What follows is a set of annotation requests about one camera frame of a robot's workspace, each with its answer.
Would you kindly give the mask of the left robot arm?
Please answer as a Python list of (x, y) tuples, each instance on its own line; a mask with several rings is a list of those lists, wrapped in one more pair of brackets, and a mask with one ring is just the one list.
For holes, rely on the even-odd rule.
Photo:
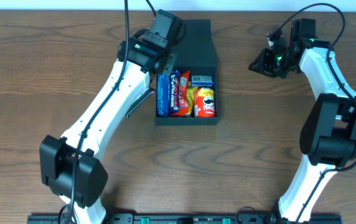
[(101, 160), (116, 128), (151, 93), (151, 75), (170, 75), (172, 47), (182, 19), (158, 10), (149, 29), (126, 34), (112, 71), (81, 117), (59, 138), (46, 136), (39, 146), (42, 183), (65, 205), (57, 223), (103, 223), (100, 195), (108, 174)]

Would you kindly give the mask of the red Pringles can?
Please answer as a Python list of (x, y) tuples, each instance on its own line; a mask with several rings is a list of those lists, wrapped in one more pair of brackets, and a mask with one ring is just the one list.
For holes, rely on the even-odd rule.
[(194, 93), (194, 116), (215, 117), (215, 92), (211, 88), (199, 88)]

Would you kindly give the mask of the blue small card box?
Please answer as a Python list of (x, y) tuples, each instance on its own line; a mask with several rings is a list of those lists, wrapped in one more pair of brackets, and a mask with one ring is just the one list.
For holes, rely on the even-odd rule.
[(190, 85), (197, 87), (214, 87), (214, 79), (211, 75), (192, 75), (190, 78)]

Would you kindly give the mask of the blue cookie packet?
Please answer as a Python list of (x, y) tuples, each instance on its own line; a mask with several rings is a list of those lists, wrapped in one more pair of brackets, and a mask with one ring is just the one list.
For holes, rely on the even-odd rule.
[(169, 114), (169, 77), (157, 75), (157, 114), (160, 117), (167, 117)]

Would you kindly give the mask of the yellow snack bag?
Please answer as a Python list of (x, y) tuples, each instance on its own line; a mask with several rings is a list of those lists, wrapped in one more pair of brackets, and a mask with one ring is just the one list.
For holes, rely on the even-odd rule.
[(190, 86), (187, 88), (186, 101), (188, 104), (187, 112), (185, 113), (186, 117), (190, 117), (194, 107), (194, 93), (198, 89), (197, 86)]

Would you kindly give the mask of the red candy bag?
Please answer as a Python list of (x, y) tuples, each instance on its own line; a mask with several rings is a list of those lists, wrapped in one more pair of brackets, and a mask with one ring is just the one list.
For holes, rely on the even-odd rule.
[(187, 87), (188, 87), (189, 76), (190, 76), (190, 71), (186, 71), (180, 75), (179, 110), (178, 112), (172, 113), (173, 117), (188, 117), (190, 115), (189, 103), (187, 101)]

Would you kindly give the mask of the purple Dairy Milk bar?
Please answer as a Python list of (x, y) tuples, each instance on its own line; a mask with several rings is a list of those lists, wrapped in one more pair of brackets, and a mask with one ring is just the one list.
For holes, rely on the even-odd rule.
[(173, 70), (169, 83), (169, 114), (179, 111), (180, 70)]

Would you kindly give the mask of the green gum pack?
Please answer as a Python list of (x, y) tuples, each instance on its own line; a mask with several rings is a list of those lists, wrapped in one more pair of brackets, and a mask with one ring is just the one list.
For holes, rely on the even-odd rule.
[(125, 118), (128, 119), (132, 113), (145, 101), (147, 100), (153, 93), (155, 93), (155, 89), (149, 87), (141, 96), (139, 96), (134, 103), (129, 107), (125, 114)]

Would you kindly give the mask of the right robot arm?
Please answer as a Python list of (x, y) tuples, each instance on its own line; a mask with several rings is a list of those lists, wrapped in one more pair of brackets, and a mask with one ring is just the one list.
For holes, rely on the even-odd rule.
[(329, 41), (317, 38), (314, 19), (295, 20), (288, 43), (281, 34), (281, 29), (268, 34), (269, 47), (249, 69), (270, 78), (304, 73), (316, 102), (300, 133), (299, 168), (265, 222), (336, 223), (336, 217), (313, 215), (312, 208), (331, 178), (356, 161), (356, 92), (340, 72)]

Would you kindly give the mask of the black gift box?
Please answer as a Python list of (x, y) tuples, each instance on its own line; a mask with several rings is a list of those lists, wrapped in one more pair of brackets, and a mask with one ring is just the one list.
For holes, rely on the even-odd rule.
[(156, 126), (215, 126), (219, 121), (218, 62), (212, 40), (209, 19), (184, 20), (178, 35), (178, 43), (172, 50), (177, 54), (173, 69), (190, 71), (192, 75), (210, 75), (214, 81), (215, 112), (211, 118), (160, 117), (156, 115)]

